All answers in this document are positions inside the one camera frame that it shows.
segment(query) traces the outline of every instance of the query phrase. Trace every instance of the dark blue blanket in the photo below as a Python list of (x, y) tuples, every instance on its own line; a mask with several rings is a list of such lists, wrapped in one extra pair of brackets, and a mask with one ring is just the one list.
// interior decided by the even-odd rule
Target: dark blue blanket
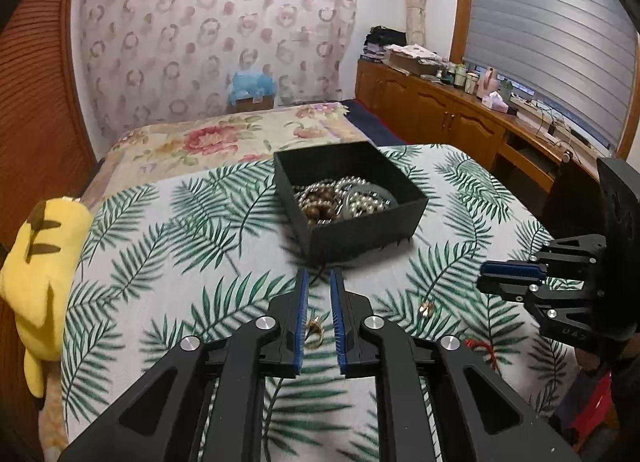
[(396, 137), (382, 121), (369, 112), (358, 100), (341, 101), (349, 109), (346, 115), (349, 122), (371, 139), (376, 146), (401, 146), (404, 140)]

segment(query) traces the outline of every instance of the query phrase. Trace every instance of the yellow plush toy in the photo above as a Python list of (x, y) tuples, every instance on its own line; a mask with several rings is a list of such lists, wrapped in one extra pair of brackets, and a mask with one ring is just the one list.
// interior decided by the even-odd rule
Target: yellow plush toy
[(15, 312), (26, 348), (24, 376), (35, 397), (44, 395), (41, 360), (60, 359), (66, 303), (91, 222), (88, 209), (69, 198), (40, 202), (0, 270), (0, 296)]

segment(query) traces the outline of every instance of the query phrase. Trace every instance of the red cord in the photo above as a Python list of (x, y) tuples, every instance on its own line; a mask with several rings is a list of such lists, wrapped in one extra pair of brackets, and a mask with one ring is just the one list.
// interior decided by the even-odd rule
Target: red cord
[(498, 358), (495, 355), (494, 348), (489, 343), (486, 343), (485, 341), (478, 341), (476, 339), (469, 338), (469, 339), (465, 340), (465, 345), (468, 348), (471, 348), (472, 350), (475, 350), (476, 348), (485, 349), (486, 352), (489, 354), (489, 360), (491, 362), (491, 368), (494, 369), (494, 372), (498, 371)]

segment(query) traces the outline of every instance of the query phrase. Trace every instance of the wooden door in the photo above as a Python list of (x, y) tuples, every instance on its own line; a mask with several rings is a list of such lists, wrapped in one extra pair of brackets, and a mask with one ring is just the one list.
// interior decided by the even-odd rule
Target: wooden door
[(356, 99), (365, 105), (369, 112), (377, 116), (380, 116), (380, 89), (385, 68), (383, 65), (362, 59), (358, 61)]
[(416, 111), (414, 94), (409, 86), (408, 78), (395, 70), (389, 69), (380, 87), (380, 119), (408, 144), (416, 141)]
[(0, 242), (39, 201), (78, 196), (95, 166), (69, 42), (71, 0), (22, 0), (0, 34)]
[[(95, 166), (73, 83), (69, 5), (21, 0), (0, 34), (0, 242), (8, 246), (39, 200), (79, 195)], [(0, 299), (2, 460), (42, 459), (23, 357), (14, 312)]]
[(469, 154), (481, 166), (491, 169), (504, 128), (481, 112), (456, 103), (447, 135), (449, 144)]
[(428, 84), (416, 85), (413, 98), (416, 113), (415, 141), (418, 144), (446, 144), (446, 127), (453, 102)]

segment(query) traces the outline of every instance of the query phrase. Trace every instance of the cardboard box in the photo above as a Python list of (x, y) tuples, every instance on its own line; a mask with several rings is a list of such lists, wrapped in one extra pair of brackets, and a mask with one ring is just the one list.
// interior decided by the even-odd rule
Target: cardboard box
[(421, 76), (423, 74), (435, 76), (438, 72), (438, 67), (436, 65), (422, 65), (418, 62), (417, 58), (412, 58), (394, 51), (391, 51), (388, 64), (390, 67), (401, 68), (415, 76)]
[[(427, 207), (424, 193), (370, 142), (276, 152), (274, 166), (276, 190), (307, 265), (346, 261), (370, 249), (409, 238)], [(398, 200), (398, 207), (310, 227), (294, 197), (293, 186), (345, 176), (358, 176), (382, 186)]]
[(254, 98), (238, 99), (236, 106), (229, 103), (226, 112), (228, 114), (241, 114), (242, 112), (257, 112), (258, 110), (271, 110), (273, 108), (273, 96), (264, 96), (259, 103), (254, 103)]

